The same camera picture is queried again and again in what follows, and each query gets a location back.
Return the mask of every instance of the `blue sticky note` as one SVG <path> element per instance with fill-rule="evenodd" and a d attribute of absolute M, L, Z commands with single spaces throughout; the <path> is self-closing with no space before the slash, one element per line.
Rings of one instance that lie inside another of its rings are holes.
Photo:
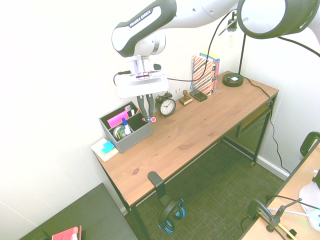
<path fill-rule="evenodd" d="M 104 154 L 107 154 L 108 152 L 110 152 L 111 150 L 113 150 L 115 148 L 115 146 L 110 141 L 107 141 L 106 143 L 104 143 L 103 146 L 104 147 L 101 149 L 101 151 Z"/>

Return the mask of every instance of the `lamp base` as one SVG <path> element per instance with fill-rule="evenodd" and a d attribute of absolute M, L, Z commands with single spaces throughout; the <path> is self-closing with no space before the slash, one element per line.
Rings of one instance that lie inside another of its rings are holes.
<path fill-rule="evenodd" d="M 240 87 L 244 83 L 244 77 L 238 73 L 227 73 L 222 78 L 222 83 L 227 87 Z"/>

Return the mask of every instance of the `marker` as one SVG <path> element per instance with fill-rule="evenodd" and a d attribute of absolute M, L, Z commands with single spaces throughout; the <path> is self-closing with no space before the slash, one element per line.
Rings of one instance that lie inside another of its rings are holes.
<path fill-rule="evenodd" d="M 154 122 L 156 121 L 156 118 L 155 118 L 155 117 L 148 117 L 148 118 L 145 120 L 145 118 L 143 117 L 143 118 L 142 118 L 142 121 L 154 123 Z"/>
<path fill-rule="evenodd" d="M 128 125 L 128 123 L 127 123 L 127 121 L 126 121 L 126 119 L 124 117 L 122 118 L 122 122 L 123 122 L 123 125 L 124 125 L 124 133 L 125 133 L 125 135 L 129 135 L 131 133 L 131 131 L 130 131 L 129 125 Z"/>

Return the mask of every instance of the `headphones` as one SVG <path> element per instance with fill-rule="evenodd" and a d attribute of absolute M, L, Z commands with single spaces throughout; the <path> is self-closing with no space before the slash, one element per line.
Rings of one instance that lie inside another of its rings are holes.
<path fill-rule="evenodd" d="M 172 234 L 175 230 L 175 224 L 171 216 L 176 220 L 181 220 L 186 216 L 186 211 L 182 206 L 184 200 L 181 198 L 173 198 L 169 201 L 163 212 L 158 218 L 160 229 L 164 229 L 167 233 Z"/>

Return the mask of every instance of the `gray desk organizer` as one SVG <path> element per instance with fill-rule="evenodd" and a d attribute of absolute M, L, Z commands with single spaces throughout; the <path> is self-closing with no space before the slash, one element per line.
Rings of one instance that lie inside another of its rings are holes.
<path fill-rule="evenodd" d="M 99 118 L 103 130 L 106 134 L 106 138 L 110 140 L 110 142 L 112 142 L 112 144 L 119 150 L 120 153 L 123 153 L 133 145 L 137 144 L 138 142 L 152 134 L 151 123 L 142 121 L 143 115 L 141 114 L 141 112 L 132 116 L 131 111 L 128 111 L 129 118 L 126 120 L 126 122 L 130 127 L 131 134 L 121 140 L 117 140 L 114 138 L 113 132 L 117 126 L 111 128 L 107 120 L 118 115 L 119 113 L 122 113 L 125 110 L 125 107 L 128 105 L 130 105 L 131 109 L 134 109 L 135 113 L 137 112 L 137 107 L 131 101 L 128 104 L 109 113 L 108 115 Z"/>

